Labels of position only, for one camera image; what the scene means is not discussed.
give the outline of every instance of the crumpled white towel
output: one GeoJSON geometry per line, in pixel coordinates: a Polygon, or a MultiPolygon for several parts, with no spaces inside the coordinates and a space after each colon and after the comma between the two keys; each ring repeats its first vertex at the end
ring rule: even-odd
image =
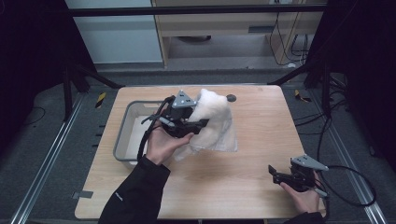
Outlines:
{"type": "Polygon", "coordinates": [[[181,161],[201,149],[238,150],[233,116],[227,97],[201,89],[197,96],[197,106],[194,108],[189,121],[195,122],[200,119],[209,119],[209,122],[199,134],[196,134],[190,140],[188,145],[177,149],[174,153],[176,161],[181,161]]]}

